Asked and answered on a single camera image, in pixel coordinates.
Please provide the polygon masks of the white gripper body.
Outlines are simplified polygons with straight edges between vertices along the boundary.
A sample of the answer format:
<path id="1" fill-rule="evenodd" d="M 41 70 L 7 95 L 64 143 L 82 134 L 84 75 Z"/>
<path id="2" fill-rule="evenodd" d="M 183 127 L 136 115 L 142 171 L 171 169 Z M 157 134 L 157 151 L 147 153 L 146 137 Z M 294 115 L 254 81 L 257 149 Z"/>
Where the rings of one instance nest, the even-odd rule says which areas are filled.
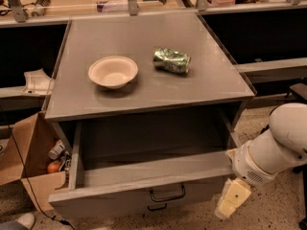
<path id="1" fill-rule="evenodd" d="M 251 142 L 245 142 L 241 147 L 228 149 L 225 155 L 231 161 L 234 174 L 251 186 L 261 186 L 276 178 L 276 173 L 268 173 L 259 168 L 251 157 Z"/>

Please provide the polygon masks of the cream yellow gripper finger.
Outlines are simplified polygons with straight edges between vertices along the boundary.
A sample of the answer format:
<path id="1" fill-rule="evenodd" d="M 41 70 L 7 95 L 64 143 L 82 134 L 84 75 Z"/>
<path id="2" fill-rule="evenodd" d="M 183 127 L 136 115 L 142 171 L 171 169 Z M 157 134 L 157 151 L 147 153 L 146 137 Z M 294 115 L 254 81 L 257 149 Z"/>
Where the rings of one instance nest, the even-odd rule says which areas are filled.
<path id="1" fill-rule="evenodd" d="M 228 179 L 215 209 L 219 219 L 228 219 L 251 195 L 250 186 L 240 178 Z"/>

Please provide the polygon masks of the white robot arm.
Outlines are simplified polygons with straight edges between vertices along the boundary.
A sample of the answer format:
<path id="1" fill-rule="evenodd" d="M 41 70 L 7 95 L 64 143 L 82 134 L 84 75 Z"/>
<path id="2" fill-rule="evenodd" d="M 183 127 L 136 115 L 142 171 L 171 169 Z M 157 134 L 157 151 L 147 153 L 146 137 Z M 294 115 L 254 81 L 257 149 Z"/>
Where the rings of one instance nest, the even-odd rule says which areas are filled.
<path id="1" fill-rule="evenodd" d="M 307 163 L 307 104 L 285 103 L 275 108 L 267 130 L 225 155 L 236 178 L 224 184 L 215 209 L 219 219 L 228 219 L 249 198 L 252 187 Z"/>

